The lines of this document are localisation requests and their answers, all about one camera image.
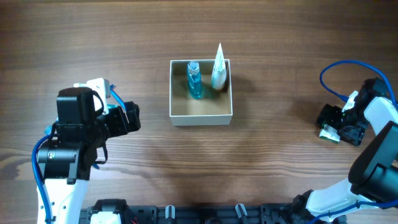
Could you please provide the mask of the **Colgate toothpaste tube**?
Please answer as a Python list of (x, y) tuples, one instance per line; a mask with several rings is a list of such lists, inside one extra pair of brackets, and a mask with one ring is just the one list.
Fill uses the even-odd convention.
[(118, 107), (118, 105), (107, 105), (107, 107), (108, 107), (108, 109), (110, 110), (110, 109), (113, 109), (113, 108), (117, 108)]

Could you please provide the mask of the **green white soap packet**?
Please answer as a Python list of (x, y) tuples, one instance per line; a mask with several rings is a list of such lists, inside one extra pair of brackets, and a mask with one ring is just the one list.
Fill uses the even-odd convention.
[(319, 138), (326, 139), (333, 143), (339, 143), (339, 141), (340, 141), (340, 136), (338, 135), (338, 131), (335, 128), (333, 128), (327, 124), (324, 124), (322, 126), (320, 134), (319, 134)]

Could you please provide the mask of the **blue disposable razor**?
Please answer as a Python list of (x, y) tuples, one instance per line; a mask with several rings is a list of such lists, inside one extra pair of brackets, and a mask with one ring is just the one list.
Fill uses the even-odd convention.
[(122, 107), (123, 110), (126, 110), (126, 106), (124, 101), (121, 99), (121, 97), (115, 92), (116, 86), (111, 84), (110, 85), (110, 90), (111, 90), (111, 95), (112, 97), (119, 103), (119, 105)]

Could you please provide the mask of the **blue white toothbrush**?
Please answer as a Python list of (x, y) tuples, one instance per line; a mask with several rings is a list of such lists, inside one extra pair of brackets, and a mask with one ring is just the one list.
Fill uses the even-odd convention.
[(58, 136), (58, 132), (57, 132), (57, 124), (59, 121), (59, 117), (57, 116), (55, 122), (51, 125), (48, 125), (45, 129), (44, 129), (44, 134), (45, 135), (51, 135), (51, 133), (53, 132), (53, 136)]

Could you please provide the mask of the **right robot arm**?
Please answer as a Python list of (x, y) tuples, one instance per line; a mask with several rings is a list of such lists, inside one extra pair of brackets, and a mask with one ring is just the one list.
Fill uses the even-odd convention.
[(321, 190), (309, 190), (294, 198), (287, 219), (291, 223), (334, 223), (364, 209), (397, 206), (397, 108), (387, 83), (379, 78), (363, 82), (344, 108), (326, 104), (317, 118), (324, 133), (354, 146), (361, 144), (372, 127), (375, 138), (353, 162), (347, 178)]

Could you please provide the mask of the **white cardboard box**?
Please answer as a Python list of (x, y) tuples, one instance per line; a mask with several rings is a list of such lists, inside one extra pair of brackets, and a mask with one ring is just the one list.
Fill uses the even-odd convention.
[(230, 61), (225, 60), (226, 82), (222, 90), (211, 87), (213, 60), (199, 60), (202, 82), (200, 99), (188, 88), (188, 60), (170, 62), (169, 118), (173, 126), (229, 125), (233, 117), (233, 91)]

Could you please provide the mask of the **white bamboo print lotion tube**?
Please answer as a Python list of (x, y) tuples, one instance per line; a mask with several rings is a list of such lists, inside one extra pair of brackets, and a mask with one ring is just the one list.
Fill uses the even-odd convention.
[(224, 60), (223, 49), (221, 43), (219, 43), (215, 61), (213, 64), (213, 71), (211, 74), (211, 86), (215, 90), (221, 90), (224, 88), (225, 81), (226, 81), (226, 64)]

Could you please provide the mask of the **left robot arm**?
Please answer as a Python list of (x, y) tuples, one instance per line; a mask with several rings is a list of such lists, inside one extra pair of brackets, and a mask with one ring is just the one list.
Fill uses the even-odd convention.
[(138, 131), (140, 109), (132, 101), (108, 107), (88, 87), (60, 90), (58, 120), (32, 150), (32, 168), (39, 199), (38, 223), (78, 223), (92, 167), (105, 164), (97, 150), (107, 153), (109, 138)]

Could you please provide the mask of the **blue mouthwash bottle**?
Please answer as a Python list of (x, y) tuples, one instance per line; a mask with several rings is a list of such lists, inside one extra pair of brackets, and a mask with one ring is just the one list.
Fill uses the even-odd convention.
[(201, 70), (198, 61), (191, 60), (187, 63), (187, 79), (188, 89), (191, 96), (196, 100), (204, 98), (202, 81), (201, 81)]

